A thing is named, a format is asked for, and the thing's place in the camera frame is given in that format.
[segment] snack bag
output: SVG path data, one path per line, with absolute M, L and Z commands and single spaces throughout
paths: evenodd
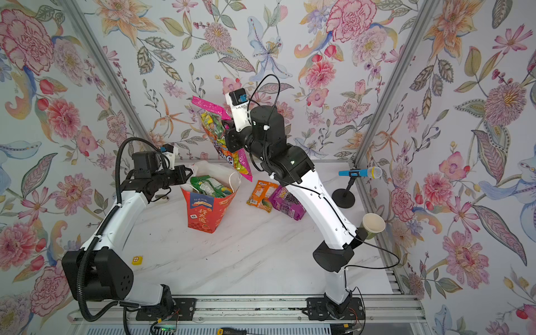
M 249 167 L 248 159 L 245 155 L 245 150 L 240 149 L 235 153 L 229 151 L 225 145 L 224 128 L 221 124 L 221 118 L 217 114 L 204 111 L 199 113 L 201 119 L 201 126 L 209 136 L 212 144 L 216 148 L 216 151 L 222 158 L 227 160 L 238 172 L 240 172 L 247 180 L 253 181 L 253 175 L 251 174 L 251 168 Z
M 278 187 L 277 184 L 265 182 L 259 180 L 253 193 L 249 197 L 249 200 L 246 202 L 248 205 L 255 206 L 260 209 L 264 209 L 266 212 L 270 213 L 272 211 L 272 204 L 268 201 L 268 198 Z
M 306 211 L 302 204 L 290 193 L 286 187 L 279 186 L 270 196 L 270 203 L 273 207 L 298 221 L 305 215 Z

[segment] orange lily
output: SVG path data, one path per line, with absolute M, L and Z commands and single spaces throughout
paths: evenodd
M 164 125 L 164 124 L 168 124 L 168 128 L 171 128 L 171 132 L 169 132 L 169 135 L 168 137 L 171 136 L 171 134 L 173 133 L 173 120 L 175 121 L 179 121 L 179 122 L 182 122 L 182 123 L 186 123 L 186 124 L 192 124 L 191 122 L 186 122 L 186 121 L 182 121 L 182 120 L 179 120 L 178 118 L 176 118 L 177 115 L 179 114 L 182 114 L 182 113 L 176 113 L 176 114 L 169 114 L 169 107 L 167 106 L 167 102 L 166 102 L 166 99 L 164 99 L 164 97 L 162 96 L 162 100 L 164 101 L 164 106 L 166 107 L 166 114 L 165 116 L 157 119 L 156 121 L 154 121 L 154 126 L 153 126 L 153 129 L 151 129 L 151 131 L 153 131 L 156 127 L 157 127 L 157 124 L 158 122 L 160 122 L 160 125 Z
M 383 142 L 381 142 L 379 145 L 382 147 L 376 150 L 376 152 L 383 150 L 387 144 L 389 144 L 389 147 L 391 148 L 391 157 L 394 160 L 394 154 L 393 154 L 393 142 L 398 145 L 398 142 L 393 138 L 394 133 L 398 130 L 398 126 L 400 126 L 400 123 L 402 122 L 402 118 L 404 117 L 404 114 L 402 114 L 402 117 L 400 118 L 400 121 L 398 121 L 397 126 L 391 131 L 390 133 L 387 133 L 386 131 L 380 131 L 376 134 L 376 136 L 380 136 Z

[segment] green leaf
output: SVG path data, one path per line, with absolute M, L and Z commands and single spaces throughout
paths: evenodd
M 480 50 L 476 49 L 475 47 L 469 47 L 469 53 L 467 54 L 467 59 L 465 60 L 465 74 L 469 77 L 475 76 L 480 69 L 481 62 L 482 55 L 480 54 Z
M 408 14 L 409 11 L 410 11 L 409 8 L 405 8 L 405 7 L 397 8 L 391 13 L 391 15 L 389 16 L 389 19 L 404 16 L 404 15 Z
M 376 4 L 376 7 L 382 11 L 390 11 L 400 6 L 402 6 L 402 1 L 400 0 L 385 0 Z
M 488 61 L 482 67 L 482 71 L 480 72 L 478 81 L 482 81 L 482 79 L 486 78 L 486 76 L 493 70 L 493 68 L 495 67 L 495 62 L 497 61 L 497 58 L 499 57 L 500 54 L 501 54 L 501 51 L 497 52 L 490 59 L 488 59 Z
M 482 118 L 486 114 L 486 111 L 484 110 L 485 103 L 485 100 L 474 99 L 465 101 L 461 105 L 454 106 L 454 108 L 460 111 L 466 111 L 474 117 Z
M 197 48 L 196 55 L 194 56 L 194 59 L 201 58 L 205 55 L 210 55 L 216 52 L 216 49 L 214 49 L 210 44 L 203 43 Z M 193 76 L 193 65 L 192 65 L 192 71 L 190 71 L 190 74 Z
M 231 7 L 234 11 L 240 11 L 240 10 L 246 9 L 244 4 L 242 4 L 241 2 L 231 2 L 229 4 L 229 7 Z
M 184 35 L 184 30 L 182 29 L 182 26 L 180 23 L 175 21 L 172 18 L 160 18 L 162 22 L 164 22 L 164 25 L 166 25 L 166 28 L 168 28 L 169 32 L 172 33 L 175 36 L 181 37 Z
M 231 19 L 231 17 L 229 15 L 224 14 L 224 15 L 220 16 L 220 19 L 221 19 L 221 23 L 223 23 L 224 25 L 226 25 L 229 28 L 232 28 L 232 29 L 236 30 L 234 22 L 233 22 L 233 20 Z
M 496 29 L 512 10 L 512 0 L 495 0 L 492 10 L 492 27 Z
M 94 197 L 93 197 L 93 198 L 95 199 L 95 204 L 96 204 L 98 207 L 102 208 L 102 207 L 104 206 L 104 197 L 102 196 L 101 193 L 99 193 L 99 192 L 97 191 L 97 189 L 95 189 L 95 194 L 94 194 Z
M 454 293 L 462 289 L 454 280 L 446 277 L 441 278 L 437 283 L 449 293 Z
M 458 92 L 458 93 L 469 92 L 476 84 L 478 83 L 474 80 L 466 81 L 465 83 L 461 84 L 460 87 L 455 89 L 454 92 Z
M 48 171 L 50 170 L 52 158 L 57 154 L 58 153 L 56 152 L 44 156 L 34 167 L 26 172 L 20 185 L 20 192 L 22 193 L 23 198 L 26 198 L 30 192 L 38 188 L 44 182 L 47 178 Z
M 41 22 L 46 22 L 52 20 L 52 17 L 54 16 L 54 12 L 56 10 L 50 6 L 42 5 L 37 10 L 37 14 L 35 14 L 35 18 Z
M 432 298 L 432 287 L 430 286 L 430 283 L 428 282 L 428 280 L 425 280 L 425 289 L 426 289 L 426 293 L 428 293 L 428 297 L 431 299 Z
M 400 31 L 399 31 L 398 33 L 400 34 L 402 31 L 404 31 L 404 30 L 406 30 L 406 29 L 408 29 L 408 28 L 413 27 L 413 24 L 415 23 L 415 19 L 416 19 L 416 18 L 417 18 L 417 17 L 414 16 L 414 17 L 412 17 L 411 19 L 408 19 L 408 21 L 404 22 L 404 24 L 402 25 L 402 27 L 400 27 Z

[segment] candy wrapper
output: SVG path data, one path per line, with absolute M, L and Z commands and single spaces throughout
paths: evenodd
M 303 218 L 306 211 L 302 204 L 290 193 L 286 187 L 279 186 L 277 190 L 269 197 L 273 207 L 298 221 Z
M 224 127 L 221 124 L 221 117 L 217 114 L 213 114 L 208 111 L 198 112 L 198 116 L 201 120 L 201 126 L 209 136 L 212 144 L 216 148 L 216 151 L 223 157 L 229 164 L 231 164 L 238 172 L 240 172 L 247 180 L 253 181 L 251 174 L 251 168 L 249 167 L 248 159 L 245 155 L 245 150 L 240 149 L 235 153 L 232 153 L 227 149 L 225 145 Z

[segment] blue flower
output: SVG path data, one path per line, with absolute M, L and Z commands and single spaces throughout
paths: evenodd
M 7 78 L 8 80 L 11 80 L 11 75 L 9 74 L 9 71 L 11 71 L 11 66 L 4 63 L 3 60 L 0 59 L 0 81 L 4 82 L 4 80 Z

